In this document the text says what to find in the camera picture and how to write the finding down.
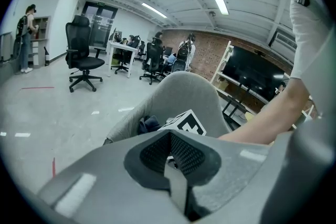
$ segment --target chair armrest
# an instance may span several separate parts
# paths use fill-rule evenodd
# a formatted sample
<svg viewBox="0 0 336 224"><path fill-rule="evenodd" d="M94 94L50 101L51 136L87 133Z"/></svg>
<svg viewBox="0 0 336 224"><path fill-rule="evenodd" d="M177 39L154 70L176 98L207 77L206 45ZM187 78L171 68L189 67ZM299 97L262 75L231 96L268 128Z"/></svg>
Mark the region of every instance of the chair armrest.
<svg viewBox="0 0 336 224"><path fill-rule="evenodd" d="M67 64L69 68L72 68L72 55L77 54L79 51L78 50L73 50L73 49L67 49L67 53L69 53L68 59L67 59Z"/></svg>
<svg viewBox="0 0 336 224"><path fill-rule="evenodd" d="M95 50L97 50L96 52L96 58L98 58L98 55L100 53L101 50L106 50L105 48L95 48Z"/></svg>

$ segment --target air conditioner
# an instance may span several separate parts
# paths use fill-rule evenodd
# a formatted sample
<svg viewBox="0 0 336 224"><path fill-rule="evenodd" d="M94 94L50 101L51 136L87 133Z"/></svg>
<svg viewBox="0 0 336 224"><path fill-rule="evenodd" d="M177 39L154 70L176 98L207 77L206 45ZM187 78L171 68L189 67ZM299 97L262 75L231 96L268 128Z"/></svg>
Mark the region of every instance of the air conditioner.
<svg viewBox="0 0 336 224"><path fill-rule="evenodd" d="M294 56L297 45L293 37L289 37L281 32L277 32L273 42L270 45L271 49L294 63Z"/></svg>

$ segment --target backpack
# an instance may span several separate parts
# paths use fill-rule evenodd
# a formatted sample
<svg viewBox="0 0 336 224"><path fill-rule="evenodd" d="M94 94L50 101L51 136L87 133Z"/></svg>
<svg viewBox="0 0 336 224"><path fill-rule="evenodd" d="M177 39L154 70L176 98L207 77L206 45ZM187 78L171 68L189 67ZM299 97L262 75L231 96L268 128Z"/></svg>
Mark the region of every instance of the backpack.
<svg viewBox="0 0 336 224"><path fill-rule="evenodd" d="M177 52L176 58L179 60L187 60L187 57L191 51L191 45L188 44L188 42L184 41L184 44L179 48L179 51Z"/></svg>
<svg viewBox="0 0 336 224"><path fill-rule="evenodd" d="M28 32L28 18L24 15L16 26L16 37L21 37Z"/></svg>

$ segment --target chair base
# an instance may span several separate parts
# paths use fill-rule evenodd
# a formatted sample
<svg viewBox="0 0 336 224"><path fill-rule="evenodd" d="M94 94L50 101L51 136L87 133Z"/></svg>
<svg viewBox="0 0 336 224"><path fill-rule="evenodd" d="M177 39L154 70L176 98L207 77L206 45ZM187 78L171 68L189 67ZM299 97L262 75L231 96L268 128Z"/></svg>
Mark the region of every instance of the chair base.
<svg viewBox="0 0 336 224"><path fill-rule="evenodd" d="M116 68L116 71L114 72L114 74L117 74L119 70L124 70L124 71L128 72L128 67L125 67L123 65L121 65L121 66L113 66L113 67L111 67L111 69L112 68Z"/></svg>
<svg viewBox="0 0 336 224"><path fill-rule="evenodd" d="M73 87L80 83L81 81L85 81L88 85L91 86L92 88L92 91L95 92L97 89L93 86L93 84L91 83L91 81L89 79L100 79L100 82L103 81L103 78L102 77L95 77L95 76L90 76L89 73L90 71L89 70L81 70L83 72L82 75L77 75L77 76L71 76L69 77L69 81L72 82L73 79L77 79L73 84L71 84L69 86L69 89L70 89L70 92L74 92L73 90Z"/></svg>
<svg viewBox="0 0 336 224"><path fill-rule="evenodd" d="M161 80L159 80L157 78L157 75L154 75L154 73L151 73L151 74L143 74L143 76L139 76L139 79L141 80L141 78L150 78L151 79L151 82L149 83L149 85L152 85L153 83L153 79L158 81L158 82L161 82Z"/></svg>

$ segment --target jeans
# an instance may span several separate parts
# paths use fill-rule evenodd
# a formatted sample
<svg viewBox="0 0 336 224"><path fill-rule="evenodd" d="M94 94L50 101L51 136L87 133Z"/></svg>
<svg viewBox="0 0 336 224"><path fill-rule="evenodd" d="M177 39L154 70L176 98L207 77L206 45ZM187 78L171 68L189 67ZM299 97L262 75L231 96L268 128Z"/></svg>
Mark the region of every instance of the jeans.
<svg viewBox="0 0 336 224"><path fill-rule="evenodd" d="M21 45L21 51L20 51L21 69L28 68L29 46L30 46L30 34L26 33L22 36L22 45Z"/></svg>

